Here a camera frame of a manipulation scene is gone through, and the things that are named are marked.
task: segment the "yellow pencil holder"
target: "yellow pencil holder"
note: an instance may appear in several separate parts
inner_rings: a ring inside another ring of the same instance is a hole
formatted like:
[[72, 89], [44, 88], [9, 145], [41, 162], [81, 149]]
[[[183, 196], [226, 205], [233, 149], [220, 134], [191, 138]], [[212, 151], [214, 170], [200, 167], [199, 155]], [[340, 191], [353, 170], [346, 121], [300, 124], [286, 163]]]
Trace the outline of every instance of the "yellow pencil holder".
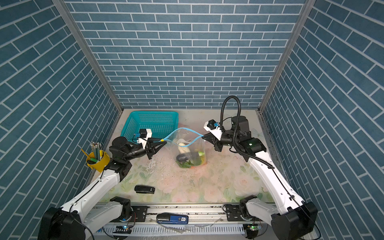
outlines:
[[92, 170], [93, 170], [93, 169], [96, 169], [98, 172], [102, 172], [103, 169], [105, 168], [105, 166], [107, 166], [108, 163], [109, 163], [109, 161], [111, 160], [111, 159], [109, 158], [108, 154], [107, 154], [106, 152], [104, 152], [103, 150], [100, 150], [100, 154], [101, 154], [101, 156], [103, 156], [103, 157], [101, 158], [100, 161], [96, 162], [95, 164], [88, 164], [88, 163], [87, 163], [87, 160], [91, 160], [91, 158], [94, 158], [94, 157], [95, 157], [95, 155], [93, 154], [93, 152], [91, 152], [91, 153], [88, 155], [89, 157], [88, 157], [87, 160], [86, 160], [86, 163], [87, 163], [88, 167], [90, 167]]

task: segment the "floral tablecloth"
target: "floral tablecloth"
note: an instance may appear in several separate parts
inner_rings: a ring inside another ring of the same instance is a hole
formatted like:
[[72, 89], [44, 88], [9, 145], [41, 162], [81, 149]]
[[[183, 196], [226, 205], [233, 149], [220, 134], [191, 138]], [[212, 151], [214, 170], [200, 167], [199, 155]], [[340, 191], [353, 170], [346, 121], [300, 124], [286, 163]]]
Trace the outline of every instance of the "floral tablecloth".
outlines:
[[[261, 130], [251, 132], [253, 137], [264, 141]], [[180, 168], [165, 147], [151, 160], [147, 156], [133, 159], [128, 175], [101, 201], [120, 196], [132, 202], [238, 202], [256, 195], [264, 202], [273, 202], [257, 172], [242, 156], [227, 147], [216, 152], [208, 142], [205, 154], [207, 164], [193, 169]], [[137, 194], [134, 187], [138, 184], [155, 187], [155, 193]]]

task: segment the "teal plastic basket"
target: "teal plastic basket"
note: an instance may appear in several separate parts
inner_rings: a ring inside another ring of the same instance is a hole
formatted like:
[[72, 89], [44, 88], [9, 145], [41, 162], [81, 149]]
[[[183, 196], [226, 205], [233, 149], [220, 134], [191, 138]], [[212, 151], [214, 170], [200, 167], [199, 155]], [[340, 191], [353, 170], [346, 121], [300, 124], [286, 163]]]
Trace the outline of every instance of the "teal plastic basket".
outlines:
[[179, 114], [176, 112], [135, 111], [125, 122], [121, 136], [131, 142], [133, 137], [138, 137], [135, 133], [139, 133], [139, 129], [150, 128], [152, 137], [165, 138], [177, 129], [178, 124]]

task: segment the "brick wall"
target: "brick wall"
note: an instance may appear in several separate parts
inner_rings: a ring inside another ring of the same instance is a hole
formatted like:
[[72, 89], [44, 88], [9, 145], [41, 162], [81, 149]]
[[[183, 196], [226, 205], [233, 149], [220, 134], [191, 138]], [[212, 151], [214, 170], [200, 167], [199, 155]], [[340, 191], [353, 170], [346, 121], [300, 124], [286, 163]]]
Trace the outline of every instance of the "brick wall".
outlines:
[[304, 1], [66, 3], [124, 108], [256, 109]]
[[117, 111], [50, 0], [0, 1], [0, 239], [79, 193]]
[[383, 13], [317, 0], [264, 112], [324, 239], [384, 238]]

